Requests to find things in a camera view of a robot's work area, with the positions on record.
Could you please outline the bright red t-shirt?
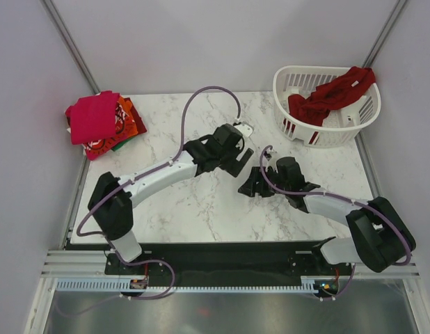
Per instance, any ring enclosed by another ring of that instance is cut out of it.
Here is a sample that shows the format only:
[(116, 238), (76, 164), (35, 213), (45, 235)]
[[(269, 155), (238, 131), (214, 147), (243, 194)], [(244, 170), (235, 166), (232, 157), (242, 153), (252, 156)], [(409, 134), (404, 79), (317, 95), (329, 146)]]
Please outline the bright red t-shirt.
[(106, 139), (116, 134), (116, 107), (119, 93), (104, 91), (81, 97), (67, 108), (70, 138), (73, 145)]

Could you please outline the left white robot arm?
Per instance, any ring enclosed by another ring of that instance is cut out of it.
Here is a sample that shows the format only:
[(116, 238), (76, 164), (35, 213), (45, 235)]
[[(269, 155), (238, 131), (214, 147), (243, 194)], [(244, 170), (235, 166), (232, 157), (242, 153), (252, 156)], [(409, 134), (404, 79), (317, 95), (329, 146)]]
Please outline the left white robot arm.
[(184, 144), (172, 161), (153, 166), (150, 170), (115, 177), (107, 172), (98, 179), (88, 208), (104, 237), (121, 257), (121, 266), (129, 273), (139, 273), (145, 257), (134, 232), (133, 209), (150, 196), (169, 186), (217, 168), (237, 177), (253, 150), (238, 143), (217, 143), (212, 137)]

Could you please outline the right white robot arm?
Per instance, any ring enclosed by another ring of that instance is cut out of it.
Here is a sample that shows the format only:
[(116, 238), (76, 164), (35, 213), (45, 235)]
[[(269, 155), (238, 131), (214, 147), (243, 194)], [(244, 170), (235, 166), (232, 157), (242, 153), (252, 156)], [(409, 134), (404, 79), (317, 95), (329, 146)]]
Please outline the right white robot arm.
[(389, 200), (352, 200), (305, 180), (298, 164), (252, 168), (238, 192), (248, 197), (284, 195), (289, 204), (306, 214), (329, 218), (348, 227), (348, 238), (319, 242), (311, 256), (312, 268), (328, 273), (336, 264), (361, 263), (380, 273), (410, 263), (416, 242)]

